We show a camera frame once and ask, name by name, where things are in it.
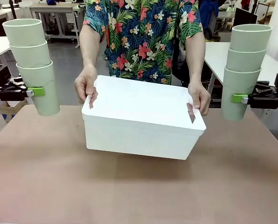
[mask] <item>metal table leg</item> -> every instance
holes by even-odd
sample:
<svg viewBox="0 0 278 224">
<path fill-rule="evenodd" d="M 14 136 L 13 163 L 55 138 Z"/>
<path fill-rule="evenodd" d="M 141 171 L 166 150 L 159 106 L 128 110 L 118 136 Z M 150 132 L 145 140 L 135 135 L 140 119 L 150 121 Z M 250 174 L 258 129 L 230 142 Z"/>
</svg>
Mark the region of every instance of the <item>metal table leg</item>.
<svg viewBox="0 0 278 224">
<path fill-rule="evenodd" d="M 79 48 L 79 37 L 78 37 L 78 29 L 80 29 L 80 27 L 78 28 L 77 27 L 77 17 L 78 17 L 78 13 L 77 12 L 74 12 L 73 14 L 73 28 L 75 30 L 75 34 L 77 36 L 77 41 L 78 41 L 78 44 L 75 46 L 75 48 Z"/>
<path fill-rule="evenodd" d="M 32 9 L 30 8 L 30 12 L 31 12 L 31 16 L 32 16 L 32 19 L 34 18 L 34 15 L 33 15 L 33 11 Z"/>
<path fill-rule="evenodd" d="M 56 16 L 58 29 L 59 29 L 59 35 L 63 36 L 62 27 L 61 27 L 61 23 L 60 23 L 60 20 L 59 20 L 59 13 L 55 13 L 55 16 Z"/>
<path fill-rule="evenodd" d="M 207 88 L 207 91 L 210 93 L 210 95 L 213 92 L 215 79 L 216 79 L 216 77 L 215 77 L 214 73 L 212 73 L 212 76 L 210 78 L 210 81 L 209 81 L 209 84 L 208 84 L 208 88 Z"/>
<path fill-rule="evenodd" d="M 36 16 L 36 19 L 38 19 L 38 20 L 40 19 L 38 12 L 35 12 L 35 16 Z"/>
<path fill-rule="evenodd" d="M 7 67 L 7 66 L 8 66 L 8 64 L 7 64 L 7 60 L 6 60 L 6 58 L 5 58 L 5 55 L 4 55 L 4 54 L 1 54 L 1 55 L 0 55 L 0 60 L 1 60 L 1 62 L 2 62 L 2 65 L 3 65 L 3 66 L 5 66 L 5 67 Z"/>
<path fill-rule="evenodd" d="M 45 14 L 44 13 L 40 13 L 40 16 L 41 16 L 43 31 L 44 31 L 44 33 L 46 33 L 46 30 L 47 30 L 46 24 L 47 24 L 47 22 L 45 20 Z"/>
</svg>

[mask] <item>light green plastic cup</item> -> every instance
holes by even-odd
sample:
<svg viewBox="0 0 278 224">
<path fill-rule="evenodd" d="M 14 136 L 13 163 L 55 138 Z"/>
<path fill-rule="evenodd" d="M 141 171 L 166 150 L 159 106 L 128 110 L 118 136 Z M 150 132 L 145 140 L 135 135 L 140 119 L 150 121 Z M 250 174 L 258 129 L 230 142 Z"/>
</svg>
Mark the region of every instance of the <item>light green plastic cup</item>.
<svg viewBox="0 0 278 224">
<path fill-rule="evenodd" d="M 16 19 L 3 23 L 9 43 L 14 47 L 29 47 L 45 43 L 41 20 Z"/>
<path fill-rule="evenodd" d="M 23 68 L 41 68 L 50 64 L 50 53 L 47 41 L 31 47 L 14 47 L 10 49 L 18 66 Z"/>
<path fill-rule="evenodd" d="M 226 120 L 241 120 L 247 109 L 246 104 L 232 103 L 233 94 L 251 94 L 261 69 L 254 72 L 234 72 L 225 68 L 222 93 L 222 117 Z"/>
<path fill-rule="evenodd" d="M 53 62 L 41 68 L 22 68 L 16 64 L 17 69 L 27 87 L 43 87 L 44 96 L 33 96 L 32 100 L 41 116 L 55 115 L 60 111 L 57 98 Z"/>
<path fill-rule="evenodd" d="M 244 24 L 232 28 L 230 49 L 241 52 L 266 50 L 272 28 L 261 24 Z"/>
<path fill-rule="evenodd" d="M 226 68 L 231 71 L 253 72 L 260 69 L 266 50 L 239 52 L 228 49 Z"/>
</svg>

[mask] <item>white plastic storage box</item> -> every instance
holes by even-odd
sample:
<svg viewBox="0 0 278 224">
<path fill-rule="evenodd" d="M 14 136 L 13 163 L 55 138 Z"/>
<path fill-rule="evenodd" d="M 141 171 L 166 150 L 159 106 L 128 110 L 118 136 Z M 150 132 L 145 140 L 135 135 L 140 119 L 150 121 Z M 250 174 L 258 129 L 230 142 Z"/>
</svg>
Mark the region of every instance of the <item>white plastic storage box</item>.
<svg viewBox="0 0 278 224">
<path fill-rule="evenodd" d="M 98 97 L 82 108 L 88 149 L 187 159 L 206 126 L 199 110 L 192 123 L 187 88 L 98 76 Z"/>
</svg>

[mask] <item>tan tabletop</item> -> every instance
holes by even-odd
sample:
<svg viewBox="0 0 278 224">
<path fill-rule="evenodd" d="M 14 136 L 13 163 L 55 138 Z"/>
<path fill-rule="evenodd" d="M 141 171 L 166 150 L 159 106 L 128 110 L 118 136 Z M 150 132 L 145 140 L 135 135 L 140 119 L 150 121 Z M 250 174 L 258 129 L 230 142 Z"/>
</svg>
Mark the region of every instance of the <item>tan tabletop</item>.
<svg viewBox="0 0 278 224">
<path fill-rule="evenodd" d="M 278 142 L 251 111 L 211 109 L 178 161 L 86 149 L 80 109 L 28 105 L 2 130 L 0 222 L 278 224 Z"/>
</svg>

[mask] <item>green clamp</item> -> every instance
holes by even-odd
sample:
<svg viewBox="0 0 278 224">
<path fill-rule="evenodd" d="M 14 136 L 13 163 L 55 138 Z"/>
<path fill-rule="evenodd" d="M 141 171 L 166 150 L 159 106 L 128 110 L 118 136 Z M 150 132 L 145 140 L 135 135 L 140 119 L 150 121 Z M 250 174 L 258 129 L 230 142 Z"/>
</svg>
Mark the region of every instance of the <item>green clamp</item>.
<svg viewBox="0 0 278 224">
<path fill-rule="evenodd" d="M 45 95 L 45 91 L 42 87 L 29 87 L 28 90 L 32 90 L 36 97 Z"/>
<path fill-rule="evenodd" d="M 232 103 L 242 103 L 242 98 L 243 97 L 248 97 L 246 94 L 233 94 L 231 102 Z"/>
</svg>

